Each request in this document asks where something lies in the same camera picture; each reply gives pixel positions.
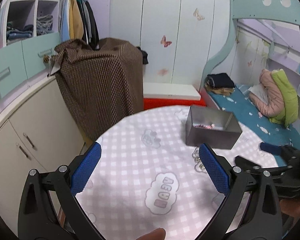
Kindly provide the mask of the person's right hand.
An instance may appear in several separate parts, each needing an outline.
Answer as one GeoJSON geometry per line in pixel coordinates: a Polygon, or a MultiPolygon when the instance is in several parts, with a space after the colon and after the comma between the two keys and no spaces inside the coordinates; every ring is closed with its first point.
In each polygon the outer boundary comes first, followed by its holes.
{"type": "Polygon", "coordinates": [[[282,199],[280,200],[281,211],[294,219],[300,218],[300,199],[282,199]]]}

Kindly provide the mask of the person's left hand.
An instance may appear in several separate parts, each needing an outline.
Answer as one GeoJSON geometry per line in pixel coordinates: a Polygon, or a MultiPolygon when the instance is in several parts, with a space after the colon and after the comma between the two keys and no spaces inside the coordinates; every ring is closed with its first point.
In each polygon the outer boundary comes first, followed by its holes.
{"type": "Polygon", "coordinates": [[[163,228],[157,228],[152,232],[149,232],[143,236],[137,238],[137,240],[165,240],[166,230],[163,228]]]}

